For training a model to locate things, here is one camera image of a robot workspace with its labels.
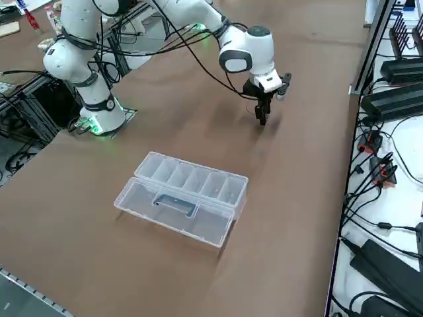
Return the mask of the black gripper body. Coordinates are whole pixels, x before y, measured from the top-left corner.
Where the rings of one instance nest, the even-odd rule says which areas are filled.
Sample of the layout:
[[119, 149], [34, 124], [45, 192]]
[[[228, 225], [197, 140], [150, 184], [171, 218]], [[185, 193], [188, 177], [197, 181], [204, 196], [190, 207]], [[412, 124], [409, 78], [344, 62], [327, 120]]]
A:
[[272, 99], [276, 91], [265, 92], [262, 85], [256, 86], [250, 79], [247, 79], [243, 85], [243, 96], [255, 98], [257, 100]]

